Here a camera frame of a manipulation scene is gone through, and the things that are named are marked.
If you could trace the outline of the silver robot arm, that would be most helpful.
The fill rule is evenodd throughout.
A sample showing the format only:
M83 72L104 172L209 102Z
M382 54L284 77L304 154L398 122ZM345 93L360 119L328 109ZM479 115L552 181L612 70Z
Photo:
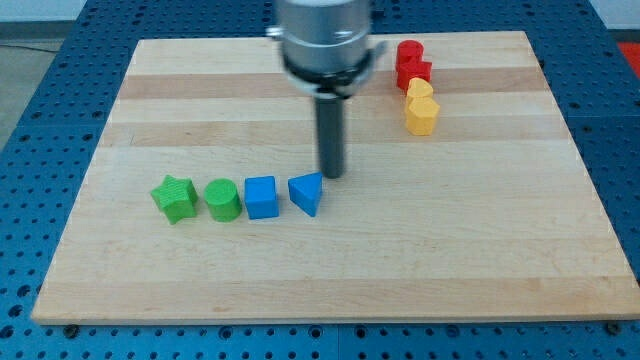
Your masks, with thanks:
M371 42L368 0L276 0L277 23L266 30L279 42L284 73L317 99L347 99L371 78L386 42Z

